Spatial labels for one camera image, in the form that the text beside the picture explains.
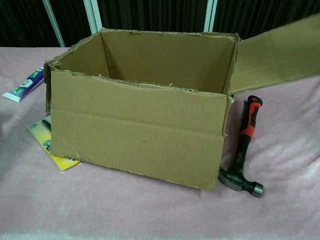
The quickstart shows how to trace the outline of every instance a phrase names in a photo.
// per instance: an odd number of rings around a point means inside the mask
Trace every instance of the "toothpaste tube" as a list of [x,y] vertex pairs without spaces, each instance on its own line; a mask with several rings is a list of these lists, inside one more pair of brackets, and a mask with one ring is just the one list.
[[32,73],[19,87],[12,91],[7,91],[2,96],[17,103],[20,102],[28,93],[35,89],[44,80],[44,68],[40,67]]

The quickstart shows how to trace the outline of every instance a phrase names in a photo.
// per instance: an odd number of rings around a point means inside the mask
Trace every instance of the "yellow package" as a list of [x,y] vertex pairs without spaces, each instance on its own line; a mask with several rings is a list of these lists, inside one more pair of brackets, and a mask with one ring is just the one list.
[[28,129],[61,170],[66,170],[67,168],[79,163],[79,160],[56,156],[50,153],[51,116],[47,116],[45,119],[37,121],[35,124],[28,126]]

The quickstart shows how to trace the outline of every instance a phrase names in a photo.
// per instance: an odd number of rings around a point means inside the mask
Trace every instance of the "white vertical bar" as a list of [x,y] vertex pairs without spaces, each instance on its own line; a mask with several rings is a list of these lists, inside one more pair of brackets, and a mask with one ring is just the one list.
[[91,33],[94,34],[102,28],[98,2],[97,0],[83,0],[83,3]]
[[214,29],[214,22],[217,10],[218,0],[207,0],[206,12],[204,19],[204,32],[212,32]]
[[54,11],[52,11],[51,4],[50,4],[49,0],[42,0],[42,2],[45,7],[46,13],[48,14],[48,17],[50,19],[51,25],[53,27],[55,36],[59,42],[60,47],[65,47],[66,45],[65,45],[64,39],[62,38],[59,26],[56,21]]

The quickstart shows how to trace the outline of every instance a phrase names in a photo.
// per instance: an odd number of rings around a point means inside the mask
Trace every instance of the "rubber grip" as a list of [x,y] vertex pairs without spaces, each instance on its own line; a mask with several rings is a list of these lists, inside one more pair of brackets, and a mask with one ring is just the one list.
[[249,96],[242,124],[240,127],[240,135],[247,135],[252,138],[256,127],[256,117],[263,101],[257,96]]

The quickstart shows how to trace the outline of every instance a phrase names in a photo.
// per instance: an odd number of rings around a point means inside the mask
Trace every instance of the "background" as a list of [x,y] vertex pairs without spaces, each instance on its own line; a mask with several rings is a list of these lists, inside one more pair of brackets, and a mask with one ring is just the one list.
[[92,24],[247,39],[319,12],[319,0],[0,0],[0,47],[70,47]]

